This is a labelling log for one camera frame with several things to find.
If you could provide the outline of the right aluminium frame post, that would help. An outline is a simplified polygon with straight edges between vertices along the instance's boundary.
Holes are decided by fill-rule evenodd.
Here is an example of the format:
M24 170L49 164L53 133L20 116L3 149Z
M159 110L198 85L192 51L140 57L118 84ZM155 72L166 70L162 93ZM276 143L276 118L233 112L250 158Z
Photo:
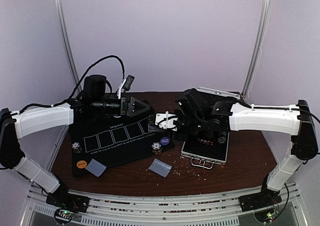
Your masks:
M252 51L252 56L249 64L249 69L247 72L246 80L242 90L242 96L248 100L250 92L253 88L254 80L258 71L261 55L262 55L262 45L267 32L270 8L272 0L262 0L260 19L258 24L258 29L256 33L255 43Z

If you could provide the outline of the playing card deck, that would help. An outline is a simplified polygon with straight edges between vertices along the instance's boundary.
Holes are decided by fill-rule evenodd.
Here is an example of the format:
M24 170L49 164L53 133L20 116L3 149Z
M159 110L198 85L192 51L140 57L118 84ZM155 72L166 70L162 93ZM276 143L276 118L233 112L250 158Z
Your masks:
M151 114L148 116L148 129L150 132L162 132L163 130L156 125L156 115Z

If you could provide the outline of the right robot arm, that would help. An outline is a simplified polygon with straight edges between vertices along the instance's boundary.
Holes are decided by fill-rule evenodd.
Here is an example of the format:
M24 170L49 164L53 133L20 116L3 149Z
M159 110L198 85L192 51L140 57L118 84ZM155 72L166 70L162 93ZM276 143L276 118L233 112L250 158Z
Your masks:
M256 202L265 207L300 166L318 154L314 119L304 100L288 106L256 106L220 100L205 109L180 112L172 123L178 132L186 133L253 130L290 135L291 147L285 158L265 177L256 196Z

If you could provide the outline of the aluminium frame post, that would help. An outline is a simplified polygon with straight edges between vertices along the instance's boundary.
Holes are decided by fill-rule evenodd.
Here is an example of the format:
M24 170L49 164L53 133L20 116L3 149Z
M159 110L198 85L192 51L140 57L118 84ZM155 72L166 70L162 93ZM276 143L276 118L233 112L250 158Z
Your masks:
M248 100L250 92L253 88L254 80L258 71L261 55L262 55L262 45L267 32L270 8L272 0L262 0L260 19L258 24L258 29L256 33L255 43L252 51L252 56L249 64L249 69L247 72L246 80L242 90L242 96Z
M74 84L77 85L77 83L80 81L80 77L78 76L78 72L74 62L74 57L72 54L71 44L70 44L66 20L65 20L63 1L54 0L54 2L55 2L56 11L57 11L58 22L60 26L61 35L62 35L62 42L63 42L63 47L64 47L64 51L67 58L67 63L71 72L72 80Z

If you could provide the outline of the black poker mat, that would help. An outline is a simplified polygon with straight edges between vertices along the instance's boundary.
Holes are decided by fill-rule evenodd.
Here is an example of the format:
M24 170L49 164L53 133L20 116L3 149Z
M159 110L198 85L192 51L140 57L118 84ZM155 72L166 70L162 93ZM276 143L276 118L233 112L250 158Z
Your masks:
M154 108L135 117L96 116L81 123L69 126L71 142L78 142L82 152L72 152L71 173L73 177L88 174L84 169L78 169L76 163L80 160L87 162L92 159L112 168L140 159L154 156L152 144L160 143L165 137L161 133L150 132L148 117L154 114ZM162 152L174 148L175 144L162 146Z

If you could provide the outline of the chip row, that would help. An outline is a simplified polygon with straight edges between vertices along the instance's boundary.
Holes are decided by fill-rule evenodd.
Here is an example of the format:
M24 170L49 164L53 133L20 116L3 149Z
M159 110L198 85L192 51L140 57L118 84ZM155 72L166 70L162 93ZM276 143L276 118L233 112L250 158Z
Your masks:
M226 141L227 141L227 132L223 131L223 132L220 132L218 134L218 138L217 138L217 143L218 144L225 144Z

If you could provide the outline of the poker chip stack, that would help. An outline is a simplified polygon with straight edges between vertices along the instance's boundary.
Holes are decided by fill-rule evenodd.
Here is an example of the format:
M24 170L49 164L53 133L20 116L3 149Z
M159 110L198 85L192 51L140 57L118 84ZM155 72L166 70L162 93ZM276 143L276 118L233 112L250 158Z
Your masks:
M153 154L157 155L162 152L162 145L158 142L155 142L151 145Z
M82 152L81 145L78 142L74 142L71 145L71 148L72 148L73 152L76 153L76 154L80 154Z

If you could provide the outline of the purple small blind button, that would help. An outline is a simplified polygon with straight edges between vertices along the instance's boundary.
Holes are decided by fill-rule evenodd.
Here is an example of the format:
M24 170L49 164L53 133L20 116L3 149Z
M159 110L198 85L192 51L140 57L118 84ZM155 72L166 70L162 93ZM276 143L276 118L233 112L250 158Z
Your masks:
M169 145L170 144L170 139L168 138L168 137L162 137L161 139L160 139L160 144L162 145L162 146L167 146L167 145Z

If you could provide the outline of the red dice in case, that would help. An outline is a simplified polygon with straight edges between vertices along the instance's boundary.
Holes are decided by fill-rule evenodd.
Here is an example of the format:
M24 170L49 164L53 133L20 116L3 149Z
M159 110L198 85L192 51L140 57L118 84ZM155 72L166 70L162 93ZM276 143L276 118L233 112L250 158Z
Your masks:
M211 139L203 139L203 138L198 138L199 143L203 145L208 145L208 146L213 146L215 142Z

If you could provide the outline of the left aluminium frame post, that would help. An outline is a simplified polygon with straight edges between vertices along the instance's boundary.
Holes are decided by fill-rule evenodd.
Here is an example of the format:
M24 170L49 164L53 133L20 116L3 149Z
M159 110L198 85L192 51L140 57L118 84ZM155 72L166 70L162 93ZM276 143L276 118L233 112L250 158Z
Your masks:
M72 54L71 44L70 44L66 20L65 20L63 1L54 0L54 2L55 2L56 11L57 11L58 22L60 26L61 35L62 35L62 42L63 42L63 47L64 47L64 51L67 58L67 63L71 72L72 80L74 84L77 85L77 83L80 81L80 77L78 76L78 72L74 62L74 57Z

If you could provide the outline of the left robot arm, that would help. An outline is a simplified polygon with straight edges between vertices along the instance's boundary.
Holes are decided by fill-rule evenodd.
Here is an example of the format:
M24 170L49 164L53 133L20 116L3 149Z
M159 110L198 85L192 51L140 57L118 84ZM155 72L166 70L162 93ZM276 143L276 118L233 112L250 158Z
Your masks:
M85 101L71 99L60 105L36 106L25 111L0 111L0 165L11 169L41 187L61 208L72 203L68 188L55 175L25 154L19 139L30 134L87 121L95 116L134 117L150 110L150 105L134 97Z

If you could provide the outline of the orange big blind button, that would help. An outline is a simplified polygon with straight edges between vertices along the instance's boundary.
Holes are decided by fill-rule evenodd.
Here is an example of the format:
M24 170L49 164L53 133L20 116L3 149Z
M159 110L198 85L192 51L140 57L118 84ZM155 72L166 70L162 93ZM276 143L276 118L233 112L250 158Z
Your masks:
M87 162L84 160L80 160L76 163L78 169L84 169L87 166Z

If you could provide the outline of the aluminium poker case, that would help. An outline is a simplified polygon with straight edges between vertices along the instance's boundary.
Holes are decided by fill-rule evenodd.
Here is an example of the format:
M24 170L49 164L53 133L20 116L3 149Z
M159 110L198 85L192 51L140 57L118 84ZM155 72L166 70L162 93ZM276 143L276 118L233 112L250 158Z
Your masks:
M217 101L223 100L229 103L229 116L231 113L231 107L237 102L243 102L242 96L239 92L221 91L206 87L198 87L196 90L199 92L204 103L207 101L209 104L214 104ZM212 169L214 164L224 165L227 161L228 144L229 144L229 131L227 132L227 141L225 144L218 144L217 138L213 140L215 144L213 146L203 145L199 143L198 138L191 136L187 140L183 140L181 149L181 156L190 159L192 166L197 166L205 169Z

